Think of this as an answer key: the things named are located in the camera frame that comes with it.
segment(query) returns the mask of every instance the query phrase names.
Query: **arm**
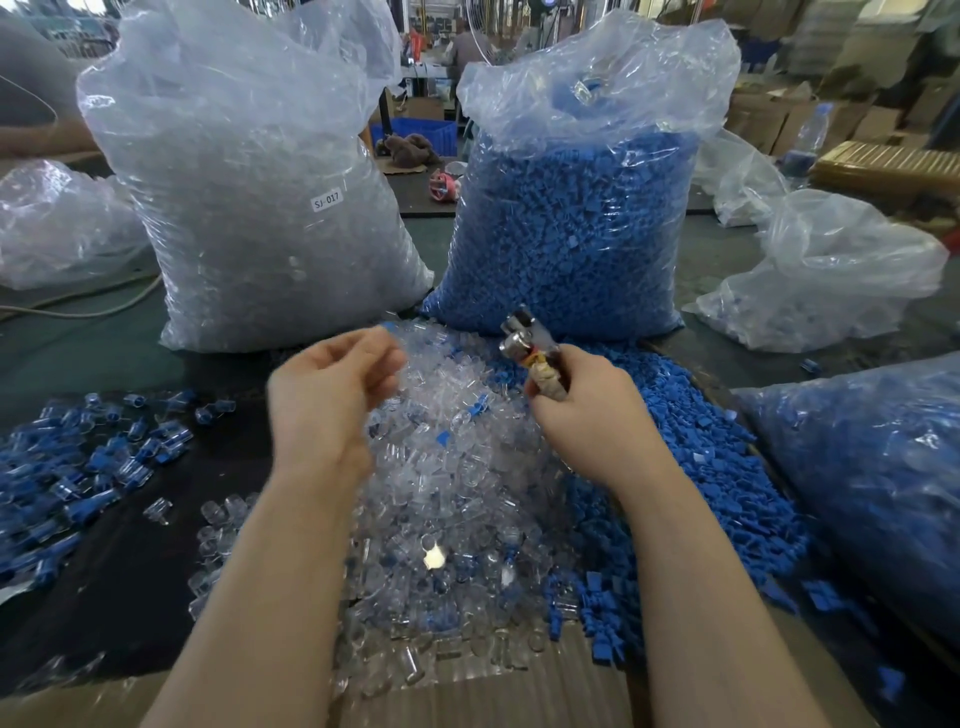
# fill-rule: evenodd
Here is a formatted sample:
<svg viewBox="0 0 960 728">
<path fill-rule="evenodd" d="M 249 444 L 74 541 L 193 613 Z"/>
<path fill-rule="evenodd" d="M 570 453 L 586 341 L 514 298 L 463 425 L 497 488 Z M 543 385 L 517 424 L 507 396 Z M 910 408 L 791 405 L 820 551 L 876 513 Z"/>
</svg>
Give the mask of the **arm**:
<svg viewBox="0 0 960 728">
<path fill-rule="evenodd" d="M 564 345 L 570 393 L 533 395 L 547 439 L 608 485 L 634 533 L 658 728 L 827 728 L 753 582 L 630 376 Z"/>
<path fill-rule="evenodd" d="M 271 376 L 273 472 L 143 728 L 324 725 L 363 425 L 404 361 L 372 328 Z"/>
</svg>

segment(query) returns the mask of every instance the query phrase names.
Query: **left hand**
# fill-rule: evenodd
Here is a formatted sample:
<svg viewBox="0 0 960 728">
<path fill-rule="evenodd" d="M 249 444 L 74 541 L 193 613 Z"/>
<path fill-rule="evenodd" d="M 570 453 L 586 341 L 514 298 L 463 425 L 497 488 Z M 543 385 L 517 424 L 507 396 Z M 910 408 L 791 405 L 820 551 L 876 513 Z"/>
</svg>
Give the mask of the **left hand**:
<svg viewBox="0 0 960 728">
<path fill-rule="evenodd" d="M 274 477 L 352 492 L 373 470 L 367 413 L 396 391 L 406 360 L 375 327 L 321 341 L 279 367 L 267 383 Z"/>
</svg>

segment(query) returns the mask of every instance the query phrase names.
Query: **bag of blue plastic parts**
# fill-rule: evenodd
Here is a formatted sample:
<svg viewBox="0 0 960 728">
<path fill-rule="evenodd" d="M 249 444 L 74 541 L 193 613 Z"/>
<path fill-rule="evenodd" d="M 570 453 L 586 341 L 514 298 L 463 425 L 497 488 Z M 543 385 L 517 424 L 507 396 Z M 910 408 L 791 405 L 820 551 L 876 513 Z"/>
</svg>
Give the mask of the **bag of blue plastic parts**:
<svg viewBox="0 0 960 728">
<path fill-rule="evenodd" d="M 960 648 L 960 352 L 735 393 L 838 550 Z"/>
<path fill-rule="evenodd" d="M 509 65 L 469 65 L 457 94 L 482 132 L 423 312 L 496 333 L 527 303 L 556 334 L 606 340 L 679 326 L 694 159 L 739 64 L 722 21 L 668 27 L 618 10 Z"/>
</svg>

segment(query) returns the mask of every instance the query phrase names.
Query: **brown stuffed toy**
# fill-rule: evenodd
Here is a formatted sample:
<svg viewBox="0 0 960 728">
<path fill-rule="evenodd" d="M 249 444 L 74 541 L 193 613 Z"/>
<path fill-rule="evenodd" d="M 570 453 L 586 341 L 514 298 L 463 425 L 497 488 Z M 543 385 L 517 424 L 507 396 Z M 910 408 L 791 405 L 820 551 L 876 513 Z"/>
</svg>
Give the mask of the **brown stuffed toy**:
<svg viewBox="0 0 960 728">
<path fill-rule="evenodd" d="M 433 151 L 433 145 L 422 134 L 412 133 L 405 139 L 391 134 L 383 140 L 383 145 L 390 152 L 394 166 L 400 169 L 412 169 L 421 164 L 440 164 L 440 157 Z"/>
</svg>

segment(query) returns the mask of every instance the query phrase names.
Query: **right hand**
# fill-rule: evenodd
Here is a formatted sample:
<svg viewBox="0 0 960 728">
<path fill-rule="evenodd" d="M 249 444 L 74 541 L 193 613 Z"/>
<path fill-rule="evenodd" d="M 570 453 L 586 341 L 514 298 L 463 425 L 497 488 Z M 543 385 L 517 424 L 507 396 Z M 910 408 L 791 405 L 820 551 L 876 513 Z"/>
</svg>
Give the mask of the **right hand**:
<svg viewBox="0 0 960 728">
<path fill-rule="evenodd" d="M 528 378 L 524 391 L 553 449 L 588 480 L 617 489 L 638 456 L 671 457 L 643 397 L 624 370 L 603 356 L 561 344 L 570 390 L 559 402 Z"/>
</svg>

